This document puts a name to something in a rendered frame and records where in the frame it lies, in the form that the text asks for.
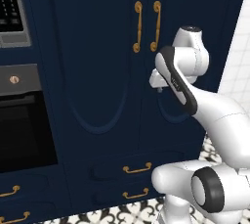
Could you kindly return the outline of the navy cabinet door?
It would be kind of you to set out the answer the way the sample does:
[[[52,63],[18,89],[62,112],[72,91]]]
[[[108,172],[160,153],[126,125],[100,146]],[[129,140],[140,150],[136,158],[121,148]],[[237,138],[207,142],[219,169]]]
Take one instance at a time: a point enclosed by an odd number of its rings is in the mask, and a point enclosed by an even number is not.
[[[135,5],[146,0],[53,0],[61,72],[57,115],[66,157],[113,156],[139,138],[144,54]]]
[[[208,71],[197,79],[195,85],[216,92],[223,75],[242,0],[147,0],[146,43],[155,39],[155,1],[161,3],[158,48],[172,44],[180,27],[199,27],[210,60]],[[204,136],[203,128],[185,113],[171,89],[165,88],[159,93],[148,84],[145,86],[141,121],[142,151],[199,153]]]

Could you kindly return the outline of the grey microwave oven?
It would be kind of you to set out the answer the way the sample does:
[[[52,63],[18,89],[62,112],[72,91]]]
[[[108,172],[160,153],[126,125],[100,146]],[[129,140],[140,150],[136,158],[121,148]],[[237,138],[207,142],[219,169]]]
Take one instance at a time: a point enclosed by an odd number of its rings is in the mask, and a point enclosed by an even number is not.
[[[0,48],[30,46],[22,0],[0,0]]]

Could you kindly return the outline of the navy drawer front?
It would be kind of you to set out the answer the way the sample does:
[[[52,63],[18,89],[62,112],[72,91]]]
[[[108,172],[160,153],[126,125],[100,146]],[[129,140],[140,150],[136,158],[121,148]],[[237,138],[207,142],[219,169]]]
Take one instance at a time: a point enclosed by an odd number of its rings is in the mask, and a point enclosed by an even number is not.
[[[0,216],[4,216],[6,221],[21,218],[26,211],[30,212],[30,216],[17,224],[33,224],[63,215],[63,211],[51,202],[18,202],[0,205]]]
[[[138,199],[126,200],[122,194],[138,195],[143,188],[149,188],[147,196]],[[91,211],[106,207],[113,207],[130,202],[139,202],[161,197],[152,187],[148,179],[136,182],[112,182],[112,183],[84,183],[73,181],[69,185],[72,208],[80,211]]]
[[[80,182],[111,182],[115,180],[131,181],[133,178],[149,176],[152,170],[165,163],[198,159],[198,152],[191,151],[154,151],[131,155],[116,155],[91,159],[79,159],[64,165],[65,173],[70,180]],[[143,168],[146,162],[151,162],[151,170],[127,174],[122,168],[129,166],[131,170]]]
[[[16,194],[0,198],[0,202],[52,202],[62,205],[67,198],[66,186],[60,174],[7,174],[0,176],[0,193],[9,193],[20,185]]]

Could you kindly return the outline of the black built-in oven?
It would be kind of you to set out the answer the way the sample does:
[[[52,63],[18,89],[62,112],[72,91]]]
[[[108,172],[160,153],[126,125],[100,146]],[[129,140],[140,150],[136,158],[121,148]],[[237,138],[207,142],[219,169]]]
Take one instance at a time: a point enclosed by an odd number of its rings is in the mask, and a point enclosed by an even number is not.
[[[0,172],[57,163],[37,65],[1,66]]]

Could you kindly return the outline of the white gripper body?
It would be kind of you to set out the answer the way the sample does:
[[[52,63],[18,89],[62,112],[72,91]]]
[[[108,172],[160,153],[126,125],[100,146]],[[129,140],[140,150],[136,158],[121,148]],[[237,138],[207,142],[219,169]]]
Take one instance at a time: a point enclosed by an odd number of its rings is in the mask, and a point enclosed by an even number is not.
[[[158,72],[156,68],[151,72],[151,76],[149,78],[149,84],[152,88],[168,87],[168,83],[161,76],[161,74]]]

